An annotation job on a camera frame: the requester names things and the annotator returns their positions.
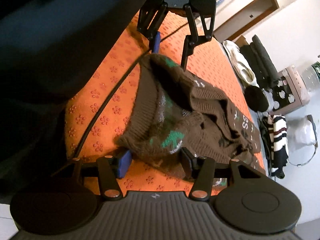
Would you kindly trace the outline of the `brown patterned knit vest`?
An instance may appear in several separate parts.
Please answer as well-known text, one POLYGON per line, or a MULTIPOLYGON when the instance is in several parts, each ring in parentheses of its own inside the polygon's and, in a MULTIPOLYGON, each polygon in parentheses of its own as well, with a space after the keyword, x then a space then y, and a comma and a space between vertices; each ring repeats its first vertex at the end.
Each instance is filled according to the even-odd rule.
POLYGON ((117 145, 180 179, 189 179, 178 157, 182 148, 218 163, 238 159, 263 172, 260 133, 223 90, 164 55, 146 55, 139 65, 132 114, 117 145))

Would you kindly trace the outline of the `white folded garment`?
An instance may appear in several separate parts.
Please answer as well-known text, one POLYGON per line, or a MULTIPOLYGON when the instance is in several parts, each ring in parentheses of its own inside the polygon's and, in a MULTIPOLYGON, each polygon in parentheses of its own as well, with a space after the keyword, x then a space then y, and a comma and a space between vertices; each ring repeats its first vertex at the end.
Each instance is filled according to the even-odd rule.
POLYGON ((240 78, 245 87, 256 86, 259 87, 256 75, 249 66, 244 55, 240 53, 240 48, 232 41, 225 40, 222 43, 233 69, 240 78))

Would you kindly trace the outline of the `dark grey folded clothes stack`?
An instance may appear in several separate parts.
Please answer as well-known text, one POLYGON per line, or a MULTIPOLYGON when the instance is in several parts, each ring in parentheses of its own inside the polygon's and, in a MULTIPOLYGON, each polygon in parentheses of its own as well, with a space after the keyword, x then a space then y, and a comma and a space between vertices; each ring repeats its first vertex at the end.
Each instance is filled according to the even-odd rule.
POLYGON ((240 47, 240 53, 247 60, 261 88, 269 89, 278 84, 280 76, 257 35, 252 37, 249 45, 240 47))

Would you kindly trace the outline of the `grey folded garment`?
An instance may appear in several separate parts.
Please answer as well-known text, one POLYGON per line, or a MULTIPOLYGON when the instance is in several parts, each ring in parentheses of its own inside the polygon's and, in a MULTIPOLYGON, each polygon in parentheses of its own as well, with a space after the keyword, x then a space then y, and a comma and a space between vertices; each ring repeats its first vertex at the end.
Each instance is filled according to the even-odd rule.
POLYGON ((267 100, 267 103, 268 103, 267 112, 270 112, 274 108, 274 100, 273 100, 272 93, 270 91, 264 90, 264 89, 262 89, 262 91, 263 91, 263 94, 264 94, 264 96, 267 100))

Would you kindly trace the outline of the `black rolled garment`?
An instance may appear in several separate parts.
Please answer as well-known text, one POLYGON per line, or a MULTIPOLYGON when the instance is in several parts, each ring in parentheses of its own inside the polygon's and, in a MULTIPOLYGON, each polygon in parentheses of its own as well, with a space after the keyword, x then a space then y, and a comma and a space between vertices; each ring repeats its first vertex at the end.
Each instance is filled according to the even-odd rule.
POLYGON ((254 112, 267 111, 269 104, 263 91, 257 86, 247 86, 244 91, 244 97, 248 107, 254 112))

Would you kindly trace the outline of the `plastic covered fan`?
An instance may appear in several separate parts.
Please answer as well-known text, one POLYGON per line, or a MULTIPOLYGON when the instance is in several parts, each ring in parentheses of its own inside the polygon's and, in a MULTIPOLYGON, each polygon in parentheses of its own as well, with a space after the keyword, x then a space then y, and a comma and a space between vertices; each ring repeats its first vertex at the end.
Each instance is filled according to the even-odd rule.
POLYGON ((311 114, 287 122, 289 163, 302 167, 310 163, 318 149, 317 127, 311 114))

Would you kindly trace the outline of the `clear water bottle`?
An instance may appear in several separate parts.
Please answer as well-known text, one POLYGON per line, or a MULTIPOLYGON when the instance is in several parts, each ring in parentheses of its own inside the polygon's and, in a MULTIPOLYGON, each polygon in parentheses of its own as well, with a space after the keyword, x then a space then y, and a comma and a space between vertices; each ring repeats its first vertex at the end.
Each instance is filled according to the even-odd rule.
POLYGON ((319 90, 319 62, 315 62, 306 68, 301 76, 309 93, 319 90))

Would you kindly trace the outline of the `olive brown garment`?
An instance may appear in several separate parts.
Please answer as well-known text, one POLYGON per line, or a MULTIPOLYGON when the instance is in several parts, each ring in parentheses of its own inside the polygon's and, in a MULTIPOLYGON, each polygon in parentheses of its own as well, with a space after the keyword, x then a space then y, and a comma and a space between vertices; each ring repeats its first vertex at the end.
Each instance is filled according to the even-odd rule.
POLYGON ((261 117, 258 123, 259 123, 260 136, 264 146, 265 159, 267 161, 266 172, 269 177, 272 177, 271 176, 271 139, 270 139, 270 134, 268 130, 267 117, 266 116, 261 117))

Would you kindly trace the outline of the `striped navy white sweater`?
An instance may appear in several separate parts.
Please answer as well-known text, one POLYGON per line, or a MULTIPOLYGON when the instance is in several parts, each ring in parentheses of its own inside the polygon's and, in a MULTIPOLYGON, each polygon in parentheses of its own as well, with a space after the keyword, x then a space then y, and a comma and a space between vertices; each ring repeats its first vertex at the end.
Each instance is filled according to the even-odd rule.
POLYGON ((283 115, 268 115, 266 121, 266 127, 271 143, 271 176, 278 179, 284 179, 285 173, 283 168, 287 165, 287 160, 289 158, 286 118, 283 115))

